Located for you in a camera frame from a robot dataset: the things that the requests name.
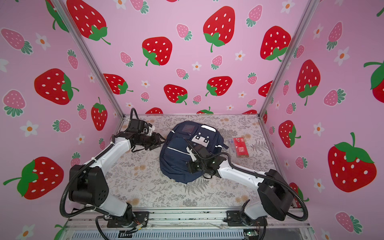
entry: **pink strawberry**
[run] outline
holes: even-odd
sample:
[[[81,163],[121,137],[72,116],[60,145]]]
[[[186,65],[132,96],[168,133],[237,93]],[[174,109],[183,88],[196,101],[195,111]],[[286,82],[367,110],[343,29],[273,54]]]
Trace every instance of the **pink strawberry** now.
[[[262,11],[263,11],[263,6],[260,4],[249,11],[249,13],[248,13],[249,18],[247,18],[247,26],[249,28],[256,25],[256,22],[258,20],[260,20],[260,18],[262,16]]]
[[[335,214],[337,222],[349,232],[355,231],[357,234],[362,233],[362,225],[359,223],[359,220],[354,216],[349,216],[346,212],[338,212]]]
[[[128,67],[133,67],[132,58],[125,52],[120,52],[120,59]]]
[[[275,127],[274,126],[271,126],[270,128],[269,128],[269,134],[270,135],[273,135],[275,133]]]
[[[22,108],[25,108],[25,101],[22,94],[17,90],[10,90],[4,96],[3,103],[6,105],[4,111],[13,118],[24,113]]]
[[[176,69],[176,74],[179,78],[182,78],[184,80],[189,78],[188,73],[184,69],[181,69],[181,68]]]
[[[338,22],[333,27],[332,31],[329,33],[328,42],[327,42],[328,51],[331,51],[337,45],[337,40],[341,38],[342,33],[343,33],[343,23]]]
[[[296,166],[298,166],[300,169],[307,168],[308,166],[308,162],[307,162],[307,159],[305,159],[305,157],[296,158],[295,163],[296,163]]]
[[[84,105],[82,104],[77,105],[77,111],[79,111],[79,117],[82,120],[87,119],[87,110],[84,108]]]
[[[212,64],[211,64],[211,68],[213,70],[216,70],[218,69],[218,67],[223,63],[223,56],[221,55],[218,55],[216,57],[214,57],[214,59],[212,59]]]
[[[136,11],[140,11],[142,14],[147,14],[147,12],[149,12],[149,6],[146,1],[131,0],[131,4]]]
[[[72,160],[71,160],[71,167],[73,167],[75,165],[80,165],[80,153],[78,153],[78,152],[75,152],[73,154]]]
[[[247,80],[247,81],[248,81],[249,84],[251,84],[251,85],[255,84],[256,81],[257,81],[256,73],[250,73],[250,74],[248,75],[248,80]]]
[[[55,130],[56,132],[66,132],[71,129],[71,124],[67,120],[62,119],[60,121],[56,120],[55,122],[53,122],[52,127],[53,130]]]
[[[184,40],[189,41],[192,39],[192,32],[189,31],[186,25],[178,24],[176,30],[179,37],[184,38]]]
[[[304,46],[300,45],[296,48],[295,52],[293,53],[294,58],[299,58],[304,53]]]
[[[149,100],[149,94],[147,92],[143,92],[140,96],[143,102],[147,102]]]
[[[284,82],[284,87],[283,87],[283,95],[285,96],[285,95],[287,95],[287,93],[288,93],[288,90],[289,90],[289,81],[288,81],[288,79],[287,80],[285,80],[285,82]]]
[[[0,31],[3,35],[3,38],[8,42],[8,44],[12,48],[20,50],[22,53],[28,55],[33,53],[32,46],[28,41],[24,41],[24,38],[20,33],[10,30],[8,28],[1,28]]]
[[[291,115],[296,110],[296,103],[290,103],[288,104],[288,107],[286,109],[286,113]]]
[[[200,95],[196,95],[193,98],[193,104],[198,105],[200,102],[201,102],[201,96]]]
[[[72,51],[72,49],[69,49],[68,55],[69,55],[68,56],[68,62],[73,67],[73,69],[77,69],[77,67],[79,65],[79,61],[76,58],[76,54],[74,53],[74,51]]]
[[[257,100],[256,98],[252,99],[251,101],[248,102],[247,108],[251,108],[256,104]]]
[[[104,150],[104,148],[105,148],[105,141],[104,141],[103,138],[100,138],[100,139],[99,139],[99,145],[100,145],[100,149],[101,149],[101,150]]]
[[[342,103],[345,100],[345,95],[343,89],[339,88],[337,91],[333,89],[324,97],[324,104],[333,107],[336,103]]]

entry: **red card package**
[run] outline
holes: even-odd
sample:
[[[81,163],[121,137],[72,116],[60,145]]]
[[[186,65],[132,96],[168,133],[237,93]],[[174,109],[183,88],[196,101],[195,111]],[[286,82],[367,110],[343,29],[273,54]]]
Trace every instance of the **red card package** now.
[[[249,157],[245,141],[242,137],[235,137],[233,142],[235,144],[237,157]]]

